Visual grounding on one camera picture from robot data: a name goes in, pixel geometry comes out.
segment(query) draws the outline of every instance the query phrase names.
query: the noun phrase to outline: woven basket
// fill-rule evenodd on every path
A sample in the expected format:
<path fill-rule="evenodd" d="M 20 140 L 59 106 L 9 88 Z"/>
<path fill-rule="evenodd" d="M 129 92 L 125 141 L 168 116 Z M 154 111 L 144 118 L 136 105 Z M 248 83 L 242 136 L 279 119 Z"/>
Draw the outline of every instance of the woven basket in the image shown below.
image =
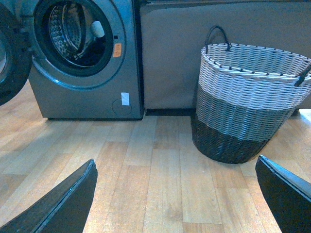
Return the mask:
<path fill-rule="evenodd" d="M 225 44 L 208 44 L 214 29 Z M 214 26 L 201 51 L 193 142 L 207 157 L 244 163 L 269 142 L 311 92 L 311 59 L 273 48 L 229 44 Z"/>

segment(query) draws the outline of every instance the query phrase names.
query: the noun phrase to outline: basket handle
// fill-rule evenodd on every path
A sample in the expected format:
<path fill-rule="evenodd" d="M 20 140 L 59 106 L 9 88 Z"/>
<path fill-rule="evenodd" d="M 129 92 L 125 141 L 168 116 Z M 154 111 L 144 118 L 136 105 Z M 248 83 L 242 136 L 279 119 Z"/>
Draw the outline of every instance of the basket handle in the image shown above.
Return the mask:
<path fill-rule="evenodd" d="M 231 44 L 228 42 L 228 38 L 227 38 L 227 35 L 225 34 L 224 29 L 221 26 L 216 25 L 216 26 L 211 27 L 211 29 L 209 30 L 209 32 L 207 34 L 207 37 L 205 40 L 205 48 L 206 48 L 205 54 L 207 54 L 207 52 L 208 52 L 208 42 L 209 42 L 210 35 L 212 34 L 213 30 L 215 30 L 216 28 L 219 29 L 223 33 L 223 36 L 225 38 L 225 43 L 228 44 L 226 51 L 230 51 Z"/>
<path fill-rule="evenodd" d="M 305 80 L 306 76 L 308 75 L 308 73 L 311 70 L 311 64 L 309 64 L 307 66 L 307 68 L 305 68 L 300 74 L 299 74 L 299 80 L 295 83 L 295 86 L 300 86 L 303 81 Z"/>

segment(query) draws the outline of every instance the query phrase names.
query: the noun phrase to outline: front-loading washing machine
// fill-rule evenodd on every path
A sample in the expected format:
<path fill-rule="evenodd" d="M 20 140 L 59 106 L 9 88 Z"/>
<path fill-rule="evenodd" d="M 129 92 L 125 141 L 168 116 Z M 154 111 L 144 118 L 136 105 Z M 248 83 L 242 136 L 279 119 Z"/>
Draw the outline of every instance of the front-loading washing machine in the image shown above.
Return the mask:
<path fill-rule="evenodd" d="M 135 4 L 133 0 L 15 2 L 19 31 L 28 34 L 31 44 L 23 50 L 32 54 L 29 81 L 43 117 L 142 118 Z"/>

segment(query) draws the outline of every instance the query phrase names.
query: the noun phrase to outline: washing machine door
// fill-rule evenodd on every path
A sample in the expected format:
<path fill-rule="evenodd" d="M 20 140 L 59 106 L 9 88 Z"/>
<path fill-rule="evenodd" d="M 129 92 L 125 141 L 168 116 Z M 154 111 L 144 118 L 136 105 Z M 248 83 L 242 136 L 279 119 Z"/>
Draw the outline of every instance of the washing machine door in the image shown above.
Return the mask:
<path fill-rule="evenodd" d="M 28 36 L 15 16 L 0 3 L 0 105 L 25 85 L 32 58 Z"/>

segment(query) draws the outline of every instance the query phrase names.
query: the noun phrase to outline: laminate floor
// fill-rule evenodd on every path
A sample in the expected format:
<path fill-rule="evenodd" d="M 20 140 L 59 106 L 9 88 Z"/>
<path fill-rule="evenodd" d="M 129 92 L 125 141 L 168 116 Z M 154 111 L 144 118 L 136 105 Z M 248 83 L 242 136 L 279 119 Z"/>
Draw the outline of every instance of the laminate floor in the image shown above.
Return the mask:
<path fill-rule="evenodd" d="M 261 154 L 311 180 L 311 110 Z M 257 156 L 215 162 L 191 140 L 190 117 L 49 121 L 29 83 L 0 107 L 0 226 L 88 159 L 98 181 L 85 233 L 279 233 L 257 183 Z"/>

